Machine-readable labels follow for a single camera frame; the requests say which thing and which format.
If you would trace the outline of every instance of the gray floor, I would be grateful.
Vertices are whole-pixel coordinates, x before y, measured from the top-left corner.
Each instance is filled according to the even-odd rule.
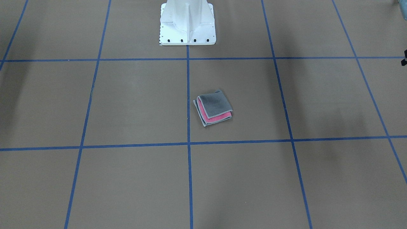
[[[0,1],[0,228],[407,228],[396,0],[210,0],[190,47],[164,2]]]

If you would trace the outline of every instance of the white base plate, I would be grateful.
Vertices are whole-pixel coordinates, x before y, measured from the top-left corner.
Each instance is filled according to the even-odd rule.
[[[166,3],[161,5],[161,15]],[[208,3],[213,14],[213,5]],[[214,25],[202,25],[191,32],[190,40],[187,40],[185,31],[180,31],[174,25],[160,25],[160,45],[210,45],[216,43],[216,33]]]

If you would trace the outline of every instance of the folded cloth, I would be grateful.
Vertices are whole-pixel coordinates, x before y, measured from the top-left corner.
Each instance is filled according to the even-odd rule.
[[[233,111],[232,106],[221,90],[200,95],[197,100],[201,101],[203,110],[209,119]]]
[[[227,112],[221,115],[218,115],[216,117],[213,118],[208,118],[204,112],[204,107],[202,106],[202,103],[200,100],[194,100],[194,105],[197,108],[199,117],[201,118],[202,124],[203,126],[207,126],[207,125],[211,125],[211,124],[215,124],[218,122],[222,122],[224,120],[230,119],[232,117],[232,113],[231,112]]]

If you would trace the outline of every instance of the pink towel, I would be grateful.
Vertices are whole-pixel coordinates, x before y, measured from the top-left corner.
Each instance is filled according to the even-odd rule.
[[[215,123],[215,122],[218,122],[218,121],[223,120],[223,119],[225,119],[225,118],[232,117],[232,112],[229,111],[229,112],[224,113],[224,114],[221,114],[221,115],[219,115],[219,116],[216,116],[216,117],[213,117],[213,118],[208,118],[208,117],[206,116],[204,107],[202,106],[202,102],[201,102],[201,100],[200,100],[199,98],[197,99],[197,102],[198,102],[198,107],[199,107],[199,111],[200,111],[200,113],[201,113],[201,116],[202,116],[203,120],[204,120],[207,124],[209,124],[209,123]]]

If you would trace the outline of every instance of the folded towel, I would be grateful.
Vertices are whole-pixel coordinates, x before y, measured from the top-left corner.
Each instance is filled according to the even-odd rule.
[[[197,99],[201,101],[203,110],[209,119],[233,111],[232,106],[221,90],[200,95]]]
[[[221,115],[218,115],[216,117],[213,118],[208,118],[204,112],[204,107],[201,104],[200,100],[194,100],[194,105],[198,111],[199,117],[201,118],[201,122],[203,124],[203,126],[207,126],[207,125],[211,125],[211,124],[215,124],[218,122],[222,122],[224,120],[230,119],[232,117],[232,113],[231,112],[227,112]]]

